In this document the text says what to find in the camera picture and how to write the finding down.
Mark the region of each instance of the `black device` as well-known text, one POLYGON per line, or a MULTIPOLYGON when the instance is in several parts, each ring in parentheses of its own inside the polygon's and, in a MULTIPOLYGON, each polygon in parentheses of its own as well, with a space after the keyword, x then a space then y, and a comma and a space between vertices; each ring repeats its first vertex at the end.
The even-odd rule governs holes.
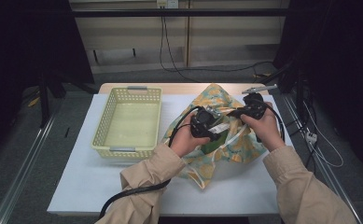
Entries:
POLYGON ((190 132, 196 138, 209 137, 211 142, 216 141, 221 137, 221 134, 209 131, 215 123, 214 115, 200 106, 196 115, 190 119, 190 132))
POLYGON ((243 101, 245 106, 237 107, 235 110, 230 112, 228 116, 233 116, 239 119, 242 114, 245 114, 253 119, 261 119, 266 108, 268 108, 268 105, 263 102, 262 95, 256 92, 246 95, 243 98, 243 101))

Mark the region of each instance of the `plastic basket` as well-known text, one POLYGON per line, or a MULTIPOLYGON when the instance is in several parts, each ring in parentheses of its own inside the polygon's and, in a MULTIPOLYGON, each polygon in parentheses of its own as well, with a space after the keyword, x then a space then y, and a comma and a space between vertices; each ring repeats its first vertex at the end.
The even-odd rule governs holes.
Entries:
POLYGON ((113 88, 91 147, 103 158, 145 159, 157 145, 160 116, 161 88, 113 88))

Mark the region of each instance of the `table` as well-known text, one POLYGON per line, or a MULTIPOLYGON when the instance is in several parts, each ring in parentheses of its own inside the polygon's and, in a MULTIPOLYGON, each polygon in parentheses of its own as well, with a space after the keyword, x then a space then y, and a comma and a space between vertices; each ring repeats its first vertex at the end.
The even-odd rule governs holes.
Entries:
MULTIPOLYGON (((104 108, 107 93, 115 86, 162 87, 161 138, 176 116, 209 83, 118 83, 104 84, 94 95, 76 144, 64 169, 48 212, 61 216, 98 215, 104 202, 121 191, 119 172, 129 163, 102 159, 90 143, 104 108)), ((219 84, 242 100, 241 91, 261 84, 219 84)), ((265 101, 273 98, 263 92, 265 101)), ((286 133, 286 142, 290 139, 286 133)), ((175 177, 161 199, 161 215, 168 217, 253 216, 277 214, 276 188, 262 159, 248 164, 221 161, 216 165, 212 182, 200 189, 193 181, 175 177)))

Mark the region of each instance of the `basket handle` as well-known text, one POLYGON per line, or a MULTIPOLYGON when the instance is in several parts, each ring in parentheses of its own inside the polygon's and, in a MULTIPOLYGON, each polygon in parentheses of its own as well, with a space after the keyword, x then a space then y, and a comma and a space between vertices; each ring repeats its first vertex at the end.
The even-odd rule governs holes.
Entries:
POLYGON ((135 152, 135 147, 110 147, 110 151, 135 152))
POLYGON ((128 86, 129 94, 148 94, 147 86, 128 86))

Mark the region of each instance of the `white tabletop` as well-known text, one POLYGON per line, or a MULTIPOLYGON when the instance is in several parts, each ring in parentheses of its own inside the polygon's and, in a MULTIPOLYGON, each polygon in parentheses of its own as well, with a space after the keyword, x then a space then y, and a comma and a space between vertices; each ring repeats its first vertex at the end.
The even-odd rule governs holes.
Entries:
MULTIPOLYGON (((170 123, 196 95, 163 95, 159 140, 170 123)), ((91 140, 107 95, 96 94, 80 130, 48 212, 62 216, 98 215, 103 204, 121 192, 119 172, 130 162, 102 159, 91 140)), ((235 96, 242 102, 243 96, 235 96)), ((265 101, 276 104, 270 95, 265 101)), ((292 146, 286 133, 286 143, 292 146)), ((161 198, 162 216, 252 216, 277 214, 276 188, 262 159, 248 164, 220 161, 212 182, 200 189, 191 180, 174 177, 161 198)))

